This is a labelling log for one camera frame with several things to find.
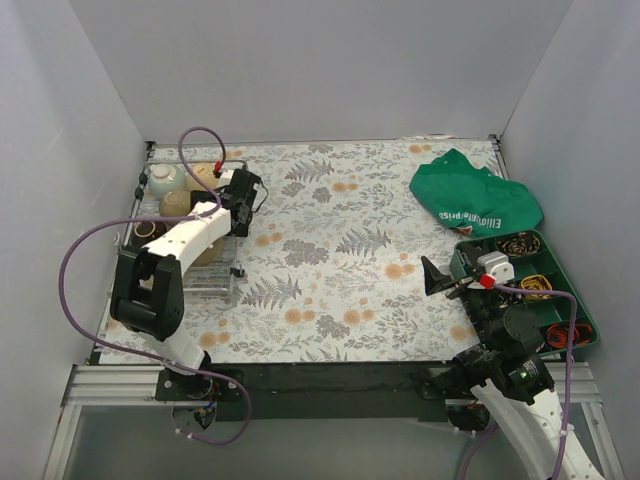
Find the tan bowl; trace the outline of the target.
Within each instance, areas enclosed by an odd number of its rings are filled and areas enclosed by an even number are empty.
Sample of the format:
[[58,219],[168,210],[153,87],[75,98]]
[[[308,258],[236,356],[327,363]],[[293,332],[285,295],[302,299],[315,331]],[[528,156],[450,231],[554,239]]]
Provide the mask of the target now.
[[159,214],[164,218],[187,216],[191,210],[191,193],[187,190],[168,192],[159,204]]

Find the dark brown bowl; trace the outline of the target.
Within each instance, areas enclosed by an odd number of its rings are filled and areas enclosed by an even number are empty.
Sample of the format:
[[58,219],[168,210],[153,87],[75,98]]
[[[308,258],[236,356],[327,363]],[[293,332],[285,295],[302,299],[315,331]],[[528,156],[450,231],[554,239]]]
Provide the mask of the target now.
[[143,221],[134,225],[129,244],[142,248],[148,243],[164,236],[168,231],[167,225],[161,221]]

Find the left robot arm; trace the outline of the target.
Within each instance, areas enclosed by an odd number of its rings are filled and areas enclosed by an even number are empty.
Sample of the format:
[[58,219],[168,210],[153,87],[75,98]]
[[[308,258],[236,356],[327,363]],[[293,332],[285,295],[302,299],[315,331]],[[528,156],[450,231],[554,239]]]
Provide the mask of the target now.
[[141,336],[160,361],[180,373],[178,387],[193,400],[205,398],[213,386],[203,369],[205,351],[182,325],[185,310],[183,277],[214,243],[246,237],[261,178],[245,168],[226,171],[212,193],[191,195],[189,220],[182,220],[143,247],[118,253],[110,316]]

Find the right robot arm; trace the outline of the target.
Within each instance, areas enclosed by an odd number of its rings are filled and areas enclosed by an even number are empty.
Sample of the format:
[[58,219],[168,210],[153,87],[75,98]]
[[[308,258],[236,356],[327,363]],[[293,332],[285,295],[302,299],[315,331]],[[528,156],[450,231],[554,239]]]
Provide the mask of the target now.
[[511,286],[515,268],[498,251],[464,249],[471,271],[456,278],[421,259],[425,293],[471,302],[479,344],[457,354],[449,369],[428,380],[445,395],[474,397],[486,408],[492,430],[501,430],[531,479],[599,479],[570,423],[571,388],[562,393],[541,359],[544,339],[535,312],[524,303],[495,306],[497,293],[525,297]]

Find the beige bowl at rack back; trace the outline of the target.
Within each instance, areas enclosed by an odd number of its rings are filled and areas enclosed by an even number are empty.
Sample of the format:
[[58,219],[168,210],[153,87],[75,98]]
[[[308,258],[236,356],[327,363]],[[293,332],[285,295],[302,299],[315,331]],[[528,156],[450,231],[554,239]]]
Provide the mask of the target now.
[[191,167],[191,174],[186,176],[186,189],[188,191],[206,191],[218,187],[219,178],[215,173],[213,163],[198,163]]

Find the green cloth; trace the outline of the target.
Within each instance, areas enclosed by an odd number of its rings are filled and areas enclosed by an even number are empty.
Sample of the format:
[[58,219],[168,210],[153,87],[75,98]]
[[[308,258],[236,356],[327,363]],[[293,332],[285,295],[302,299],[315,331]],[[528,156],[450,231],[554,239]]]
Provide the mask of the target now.
[[409,190],[446,228],[472,238],[534,229],[543,220],[525,185],[474,167],[456,149],[420,165]]

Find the green compartment tray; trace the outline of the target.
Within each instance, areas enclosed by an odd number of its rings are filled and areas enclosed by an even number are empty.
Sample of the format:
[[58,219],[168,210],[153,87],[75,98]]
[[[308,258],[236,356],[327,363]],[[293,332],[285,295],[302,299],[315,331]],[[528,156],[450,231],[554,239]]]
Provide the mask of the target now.
[[[506,254],[515,269],[515,278],[507,283],[510,288],[572,294],[577,302],[573,348],[585,348],[599,342],[600,332],[596,323],[540,232],[531,229],[465,240],[456,244],[455,249],[484,249]],[[571,303],[564,297],[467,289],[460,299],[477,329],[483,322],[513,306],[525,307],[536,316],[536,325],[542,338],[540,354],[562,355],[566,351]]]

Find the pale green bowl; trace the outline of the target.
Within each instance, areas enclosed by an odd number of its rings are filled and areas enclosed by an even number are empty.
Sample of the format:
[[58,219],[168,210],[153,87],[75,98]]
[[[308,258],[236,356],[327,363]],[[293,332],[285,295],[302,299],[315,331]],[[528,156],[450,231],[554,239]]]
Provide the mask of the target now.
[[162,199],[168,193],[186,189],[186,173],[182,167],[172,164],[152,165],[148,186],[155,198]]

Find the floral table mat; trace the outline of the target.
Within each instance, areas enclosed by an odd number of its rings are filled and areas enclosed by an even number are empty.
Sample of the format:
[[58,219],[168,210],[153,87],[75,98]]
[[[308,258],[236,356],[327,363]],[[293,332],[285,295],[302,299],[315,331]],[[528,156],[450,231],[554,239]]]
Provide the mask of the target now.
[[421,258],[459,235],[415,200],[419,166],[450,150],[500,170],[480,140],[191,147],[264,181],[249,235],[185,278],[183,325],[217,362],[446,361],[474,345],[462,305],[424,293]]

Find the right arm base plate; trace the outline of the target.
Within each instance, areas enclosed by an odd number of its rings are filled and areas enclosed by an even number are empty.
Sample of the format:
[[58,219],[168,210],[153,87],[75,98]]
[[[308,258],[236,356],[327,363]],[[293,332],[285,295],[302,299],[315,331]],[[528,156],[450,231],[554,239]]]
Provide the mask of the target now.
[[476,400],[470,384],[455,368],[421,371],[417,382],[421,395],[428,400]]

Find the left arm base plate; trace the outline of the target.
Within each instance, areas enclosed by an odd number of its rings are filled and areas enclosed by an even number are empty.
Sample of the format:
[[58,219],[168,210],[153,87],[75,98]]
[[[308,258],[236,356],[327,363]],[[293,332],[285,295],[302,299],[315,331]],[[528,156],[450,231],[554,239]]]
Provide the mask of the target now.
[[154,398],[157,401],[239,401],[242,393],[229,380],[163,369],[158,376]]

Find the aluminium frame rail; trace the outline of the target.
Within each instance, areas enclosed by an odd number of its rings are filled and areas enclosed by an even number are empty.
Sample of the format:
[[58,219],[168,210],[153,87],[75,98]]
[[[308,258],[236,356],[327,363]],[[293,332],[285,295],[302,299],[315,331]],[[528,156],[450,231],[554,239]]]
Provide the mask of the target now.
[[[460,407],[477,400],[428,400],[420,393],[418,374],[427,369],[449,368],[451,362],[364,363],[258,363],[214,364],[214,378],[229,380],[249,393],[251,419],[355,419],[416,418],[438,407]],[[598,471],[607,479],[624,474],[605,425],[595,381],[585,362],[571,369],[552,361],[545,365],[559,393],[571,388],[571,404],[580,403],[593,421],[592,441],[599,458]],[[62,412],[44,476],[63,477],[80,413],[85,406],[136,406],[146,404],[194,406],[200,401],[157,401],[162,365],[80,366],[72,370],[62,402]],[[222,421],[242,422],[239,401],[215,400]]]

